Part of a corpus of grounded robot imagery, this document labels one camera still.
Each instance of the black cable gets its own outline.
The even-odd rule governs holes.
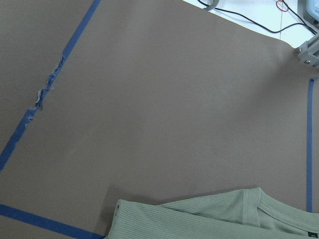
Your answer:
[[[198,0],[198,1],[199,1],[201,4],[203,4],[204,6],[209,6],[208,4],[203,3],[201,0]],[[287,7],[290,11],[292,11],[291,8],[288,7],[288,5],[287,5],[284,1],[283,1],[283,3],[286,5],[286,7]],[[294,11],[292,11],[292,12],[293,12],[297,17],[299,17],[299,19],[300,19],[303,23],[294,23],[294,24],[291,24],[291,25],[289,25],[289,26],[286,26],[285,28],[283,28],[283,29],[281,29],[281,30],[279,30],[279,31],[272,31],[272,30],[266,28],[265,26],[263,26],[263,25],[261,25],[261,24],[255,22],[255,21],[253,21],[252,19],[249,19],[248,17],[246,17],[246,16],[244,16],[244,15],[242,15],[242,14],[240,14],[240,13],[237,13],[237,12],[234,12],[234,11],[228,11],[228,10],[224,10],[224,9],[220,9],[220,8],[214,8],[214,9],[215,9],[215,10],[219,10],[219,11],[225,11],[225,12],[228,12],[228,13],[232,13],[232,14],[239,15],[239,16],[241,16],[241,17],[243,17],[243,18],[249,20],[249,21],[252,22],[253,24],[255,24],[255,25],[257,25],[257,26],[260,26],[261,28],[263,28],[263,29],[265,29],[266,31],[269,31],[269,32],[271,32],[271,33],[279,33],[279,32],[281,32],[281,31],[283,31],[283,30],[286,30],[286,29],[289,28],[289,27],[292,27],[292,26],[295,26],[295,25],[303,25],[303,26],[305,26],[312,34],[314,34],[314,35],[316,34],[316,32],[315,32],[311,27],[309,27],[309,26],[302,20],[302,18],[299,17]]]

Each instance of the black label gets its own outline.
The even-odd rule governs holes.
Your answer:
[[[318,238],[318,234],[317,233],[308,232],[308,236],[310,236],[311,238]]]

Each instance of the blue tape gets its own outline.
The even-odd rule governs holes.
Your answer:
[[[307,104],[307,212],[313,212],[313,92],[318,78],[310,79]]]
[[[50,91],[52,84],[54,83],[56,77],[59,75],[65,61],[69,57],[74,45],[78,41],[79,37],[81,36],[83,30],[85,29],[86,25],[88,24],[89,20],[91,19],[94,11],[98,7],[101,0],[93,0],[91,6],[89,7],[88,11],[86,12],[85,16],[83,17],[82,21],[80,22],[79,26],[76,28],[75,32],[73,33],[72,37],[70,38],[69,42],[65,46],[61,60],[59,61],[56,68],[53,72],[49,75],[47,79],[47,84],[44,88],[42,88],[38,93],[38,100],[35,103],[35,108],[28,109],[21,119],[20,123],[18,124],[15,132],[11,136],[10,140],[6,144],[5,148],[3,149],[2,153],[0,154],[0,172],[3,170],[5,164],[9,160],[10,156],[12,155],[16,144],[21,139],[22,135],[24,134],[27,125],[33,119],[35,113],[40,108],[46,94]]]
[[[3,204],[0,204],[0,215],[20,222],[28,223],[33,226],[43,228],[52,232],[63,234],[72,238],[102,239],[105,237],[102,235],[98,235],[96,233],[88,232],[80,228],[66,225],[64,223],[59,223],[51,219],[27,213],[19,209],[11,208]]]

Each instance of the white floor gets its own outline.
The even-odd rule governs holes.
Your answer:
[[[205,8],[205,6],[200,4],[197,0],[183,1],[188,2],[196,7]],[[286,0],[285,2],[294,12],[298,13],[302,17],[303,1]],[[292,12],[280,11],[276,7],[276,0],[220,0],[217,7],[245,15],[246,17],[254,20],[255,22],[267,27],[272,31],[278,31],[290,24],[300,22],[300,20]],[[293,48],[299,47],[305,41],[313,37],[313,34],[301,25],[290,27],[282,31],[281,33],[272,34],[262,29],[261,27],[249,22],[248,20],[242,18],[241,16],[216,10],[211,10],[210,12],[212,14],[219,15],[227,20],[235,22],[243,27],[251,29],[255,32],[285,41],[288,44],[290,44]],[[201,24],[207,24],[207,26],[209,26],[210,23],[203,22]]]

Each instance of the cloth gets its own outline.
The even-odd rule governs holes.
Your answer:
[[[241,189],[158,206],[119,200],[107,239],[304,239],[319,214]]]

